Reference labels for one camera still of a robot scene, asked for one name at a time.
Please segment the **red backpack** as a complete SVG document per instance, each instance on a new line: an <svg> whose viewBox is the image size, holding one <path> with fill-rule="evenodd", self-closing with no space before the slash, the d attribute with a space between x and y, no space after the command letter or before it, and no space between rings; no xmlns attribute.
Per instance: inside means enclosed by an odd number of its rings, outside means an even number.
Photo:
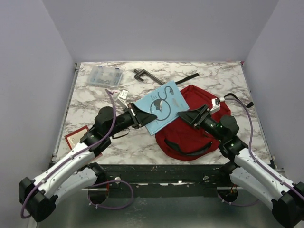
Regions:
<svg viewBox="0 0 304 228"><path fill-rule="evenodd" d="M185 87L181 94L189 105L189 110L206 105L210 111L211 100L217 98L195 85ZM233 161L241 150L248 148L237 136L239 126L236 119L224 102L221 103L220 110L211 114L211 117L214 125L205 129L196 129L178 117L156 133L156 142L166 155L181 161L195 160L216 149Z"/></svg>

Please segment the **light blue book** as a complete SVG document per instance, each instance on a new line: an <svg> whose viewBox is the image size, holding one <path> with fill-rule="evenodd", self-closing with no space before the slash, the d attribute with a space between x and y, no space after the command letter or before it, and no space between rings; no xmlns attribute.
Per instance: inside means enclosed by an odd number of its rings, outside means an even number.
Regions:
<svg viewBox="0 0 304 228"><path fill-rule="evenodd" d="M190 109L173 80L145 95L134 104L140 110L157 116L156 120L146 125L150 135L155 135L178 118L178 112Z"/></svg>

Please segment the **red book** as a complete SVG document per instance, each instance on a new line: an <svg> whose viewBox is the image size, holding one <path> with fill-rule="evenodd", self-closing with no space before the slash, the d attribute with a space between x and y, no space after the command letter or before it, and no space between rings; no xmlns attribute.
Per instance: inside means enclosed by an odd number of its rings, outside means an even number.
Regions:
<svg viewBox="0 0 304 228"><path fill-rule="evenodd" d="M87 125L69 133L69 134L66 134L64 136L65 138L65 141L70 149L70 151L72 151L74 149L74 147L76 146L77 143L80 142L80 139L84 136L84 134L86 132L89 131L89 128Z"/></svg>

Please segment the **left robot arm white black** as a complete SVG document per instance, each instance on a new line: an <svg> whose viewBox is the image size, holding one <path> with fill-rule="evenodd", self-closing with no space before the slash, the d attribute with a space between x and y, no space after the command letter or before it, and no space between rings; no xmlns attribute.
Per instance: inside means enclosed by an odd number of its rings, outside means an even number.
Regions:
<svg viewBox="0 0 304 228"><path fill-rule="evenodd" d="M106 106L99 110L95 123L84 134L80 142L64 158L51 168L33 179L25 177L19 182L19 202L22 204L20 216L33 218L36 222L45 220L56 208L62 194L61 185L79 169L111 144L110 138L128 127L140 128L156 120L157 116L139 109L130 103L120 115L116 115L115 106Z"/></svg>

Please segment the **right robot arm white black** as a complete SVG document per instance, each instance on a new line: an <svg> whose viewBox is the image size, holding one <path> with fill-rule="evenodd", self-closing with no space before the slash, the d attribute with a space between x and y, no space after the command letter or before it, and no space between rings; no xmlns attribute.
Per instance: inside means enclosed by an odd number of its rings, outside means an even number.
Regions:
<svg viewBox="0 0 304 228"><path fill-rule="evenodd" d="M221 154L230 160L227 170L218 175L222 185L234 183L250 192L285 228L293 228L303 220L304 184L288 179L254 154L251 147L237 136L239 126L233 116L224 115L216 121L205 105L178 112L178 116L191 127L203 129L219 140Z"/></svg>

